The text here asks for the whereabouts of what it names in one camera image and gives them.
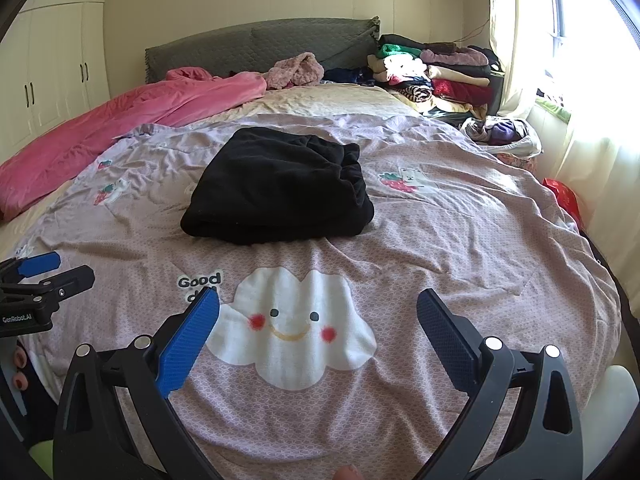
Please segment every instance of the gray quilted headboard cover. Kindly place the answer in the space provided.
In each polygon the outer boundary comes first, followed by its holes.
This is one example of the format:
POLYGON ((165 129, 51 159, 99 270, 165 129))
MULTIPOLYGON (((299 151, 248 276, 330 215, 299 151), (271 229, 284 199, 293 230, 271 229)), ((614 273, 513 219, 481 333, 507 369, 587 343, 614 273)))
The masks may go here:
POLYGON ((325 70, 367 65, 378 49, 380 20, 291 18, 245 23, 195 34, 148 48, 146 82, 164 79, 181 66, 199 66, 212 75, 267 72, 276 61, 313 52, 325 70))

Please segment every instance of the cloud print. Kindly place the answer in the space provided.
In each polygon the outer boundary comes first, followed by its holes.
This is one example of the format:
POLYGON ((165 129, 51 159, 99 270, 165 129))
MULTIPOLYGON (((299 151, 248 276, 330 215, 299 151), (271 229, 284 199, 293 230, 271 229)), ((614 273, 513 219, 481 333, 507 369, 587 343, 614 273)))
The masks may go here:
POLYGON ((232 303, 220 305, 207 348, 225 363, 255 364, 273 386, 302 390, 326 367, 360 368, 376 338, 343 277, 312 270, 300 282, 283 267, 261 267, 242 280, 232 303))

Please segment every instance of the green object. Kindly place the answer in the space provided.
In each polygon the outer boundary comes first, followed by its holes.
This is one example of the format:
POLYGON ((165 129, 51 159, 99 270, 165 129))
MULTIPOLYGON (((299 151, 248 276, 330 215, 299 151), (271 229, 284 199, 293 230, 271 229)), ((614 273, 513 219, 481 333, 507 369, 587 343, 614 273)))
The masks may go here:
POLYGON ((392 56, 393 54, 401 54, 402 52, 407 52, 416 57, 420 57, 420 53, 422 52, 419 48, 411 48, 408 46, 402 45, 394 45, 391 43, 385 43, 380 50, 376 53, 376 57, 378 59, 383 59, 386 56, 392 56))
POLYGON ((547 112, 560 119, 563 123, 569 124, 569 119, 571 119, 571 112, 563 106, 552 103, 548 99, 540 96, 536 97, 536 103, 544 108, 547 112))
POLYGON ((37 443, 31 447, 29 455, 49 475, 49 478, 53 478, 53 440, 37 443))

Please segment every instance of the red cheek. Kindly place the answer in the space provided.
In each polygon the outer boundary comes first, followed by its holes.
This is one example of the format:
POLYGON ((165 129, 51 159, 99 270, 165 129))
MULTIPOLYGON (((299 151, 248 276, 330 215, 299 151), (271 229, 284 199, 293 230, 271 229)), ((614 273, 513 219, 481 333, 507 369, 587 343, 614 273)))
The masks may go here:
POLYGON ((322 338, 322 341, 324 341, 325 343, 331 343, 336 336, 336 331, 335 328, 332 326, 325 326, 321 331, 320 331, 320 337, 322 338))
POLYGON ((249 327, 251 330, 262 330, 264 328, 265 319, 262 314, 253 314, 249 317, 249 327))

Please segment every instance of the pink bedsheet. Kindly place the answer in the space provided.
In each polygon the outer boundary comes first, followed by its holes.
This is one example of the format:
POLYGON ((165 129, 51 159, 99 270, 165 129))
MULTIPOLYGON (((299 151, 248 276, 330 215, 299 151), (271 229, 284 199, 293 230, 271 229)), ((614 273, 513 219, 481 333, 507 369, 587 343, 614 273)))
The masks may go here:
POLYGON ((166 80, 119 95, 35 139, 0 166, 0 218, 9 221, 75 178, 119 137, 143 123, 185 126, 264 94, 258 73, 211 76, 169 70, 166 80))

